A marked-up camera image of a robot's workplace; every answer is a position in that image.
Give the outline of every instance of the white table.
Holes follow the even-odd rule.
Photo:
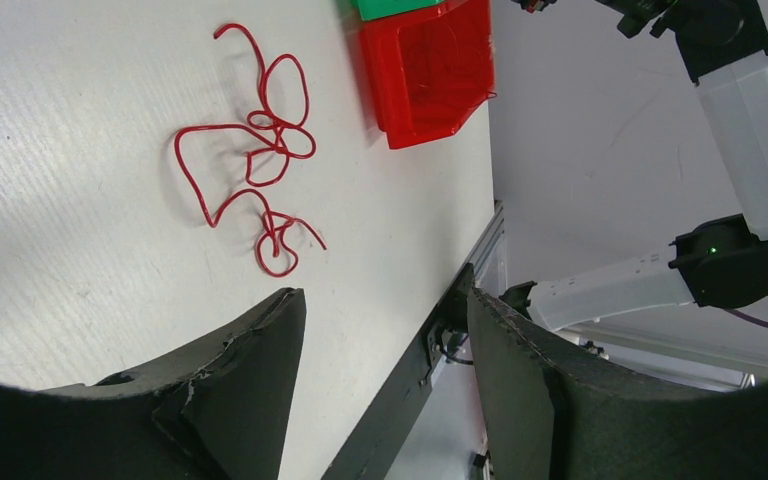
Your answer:
[[[454,138],[390,151],[348,4],[0,1],[0,382],[92,384],[303,287],[281,478],[319,478],[493,213],[486,107]],[[246,43],[211,36],[229,21],[267,61],[296,54],[310,82],[319,152],[264,191],[329,250],[294,232],[301,264],[284,280],[252,255],[259,207],[208,228],[169,148],[183,126],[253,108]],[[276,74],[276,106],[300,105],[294,76]],[[214,208],[243,165],[221,152],[244,144],[188,143]]]

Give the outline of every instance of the red string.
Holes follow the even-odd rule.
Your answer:
[[[230,197],[228,197],[227,200],[225,200],[222,203],[222,205],[216,211],[215,215],[211,215],[210,210],[207,206],[207,201],[204,199],[204,195],[202,194],[201,187],[199,187],[195,177],[193,177],[192,173],[190,173],[190,169],[187,167],[187,164],[184,161],[184,156],[181,153],[181,140],[184,138],[184,136],[186,136],[189,133],[204,132],[204,131],[218,131],[218,130],[242,130],[243,132],[251,135],[252,137],[256,138],[258,141],[264,144],[264,147],[262,148],[258,148],[256,150],[252,150],[245,153],[245,158],[246,158],[245,181],[250,186],[257,187],[257,188],[268,187],[280,182],[284,178],[284,175],[287,173],[287,170],[289,169],[291,159],[306,160],[308,158],[311,158],[316,153],[316,141],[314,140],[310,132],[308,132],[303,128],[305,122],[307,122],[308,116],[310,115],[310,95],[308,93],[307,79],[305,77],[304,69],[302,68],[302,65],[299,62],[299,60],[295,56],[289,53],[285,53],[279,56],[278,58],[276,58],[267,68],[266,62],[263,59],[263,53],[260,50],[260,46],[258,45],[254,36],[246,27],[236,23],[229,23],[227,25],[222,26],[219,30],[217,30],[216,33],[213,34],[213,38],[218,39],[223,34],[225,34],[225,32],[231,29],[239,30],[240,32],[242,32],[243,35],[245,35],[246,38],[249,40],[249,43],[251,43],[252,49],[254,50],[254,54],[255,54],[255,58],[257,59],[257,66],[258,66],[258,89],[257,90],[258,90],[258,97],[259,97],[262,109],[255,110],[249,113],[248,116],[246,116],[245,124],[226,123],[226,124],[219,124],[219,125],[196,125],[192,127],[182,128],[181,130],[178,131],[177,135],[175,135],[175,156],[178,158],[178,165],[181,167],[181,171],[184,173],[184,176],[187,178],[187,181],[190,183],[190,186],[192,187],[193,192],[196,194],[196,198],[198,199],[199,206],[201,207],[202,214],[204,215],[204,219],[207,221],[207,224],[211,228],[216,228],[216,226],[219,225],[219,221],[222,219],[222,214],[225,213],[225,210],[243,195],[252,194],[256,196],[261,201],[261,203],[263,203],[264,212],[263,214],[261,214],[261,217],[260,217],[261,223],[263,224],[263,235],[261,235],[260,239],[255,244],[255,257],[257,258],[258,265],[260,265],[260,268],[263,269],[264,272],[266,272],[268,275],[275,278],[283,278],[291,274],[299,264],[298,253],[292,248],[290,248],[287,245],[286,241],[284,240],[284,235],[286,234],[287,230],[289,230],[292,226],[299,224],[305,229],[307,229],[316,238],[317,242],[319,242],[319,245],[322,246],[323,250],[327,250],[328,248],[325,246],[325,242],[322,240],[319,234],[316,233],[316,231],[313,229],[313,227],[310,226],[310,224],[308,224],[301,218],[291,217],[289,215],[285,215],[283,213],[272,210],[272,208],[269,206],[269,202],[266,200],[266,197],[264,197],[263,194],[261,194],[254,188],[244,188],[242,190],[235,192]],[[304,93],[304,101],[305,101],[304,114],[302,115],[301,120],[295,123],[288,121],[280,117],[279,115],[277,115],[275,111],[272,109],[272,107],[269,105],[269,94],[268,94],[269,79],[274,73],[275,69],[281,64],[281,62],[284,62],[284,61],[290,61],[295,65],[296,69],[299,72],[299,78],[301,79],[301,85],[302,85],[302,92]],[[260,118],[265,119],[266,122],[256,123],[255,120]],[[307,153],[298,153],[290,150],[289,146],[287,146],[286,141],[284,141],[284,133],[287,131],[298,132],[302,134],[305,138],[307,138],[310,141],[310,151]],[[270,139],[266,136],[270,133],[274,136],[274,139]],[[281,171],[278,173],[278,175],[275,178],[264,181],[264,182],[258,182],[252,178],[254,159],[266,153],[277,153],[279,155],[282,155],[284,157],[284,165],[282,166]],[[276,226],[276,220],[283,221],[283,223],[279,226]],[[264,261],[264,258],[263,258],[262,248],[263,248],[264,242],[266,242],[267,239],[269,239],[272,242],[273,258],[278,258],[281,255],[281,251],[283,250],[292,259],[289,267],[286,270],[282,272],[276,272],[270,269],[269,266],[266,265],[266,262]]]

